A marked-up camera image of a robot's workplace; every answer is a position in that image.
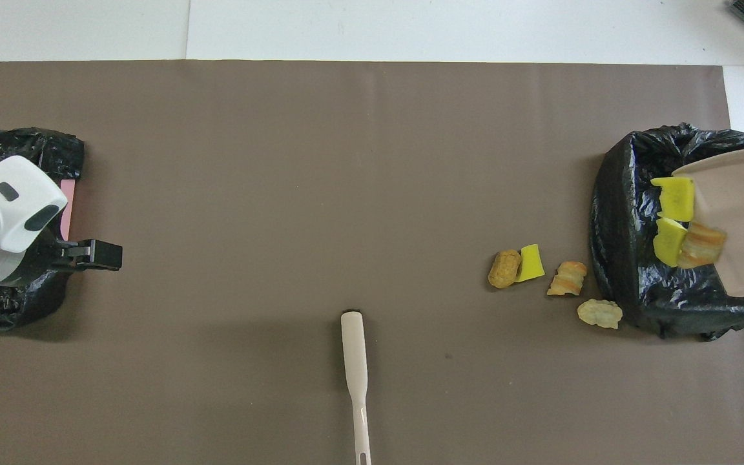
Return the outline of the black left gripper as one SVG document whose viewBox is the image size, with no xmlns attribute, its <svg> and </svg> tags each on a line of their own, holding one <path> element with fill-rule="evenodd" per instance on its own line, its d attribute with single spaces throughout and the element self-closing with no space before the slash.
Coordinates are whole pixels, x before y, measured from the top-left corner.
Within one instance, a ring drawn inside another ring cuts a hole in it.
<svg viewBox="0 0 744 465">
<path fill-rule="evenodd" d="M 49 223 L 26 250 L 26 266 L 46 271 L 75 271 L 81 267 L 119 271 L 122 268 L 122 246 L 101 240 L 68 241 L 62 238 L 59 223 Z"/>
</svg>

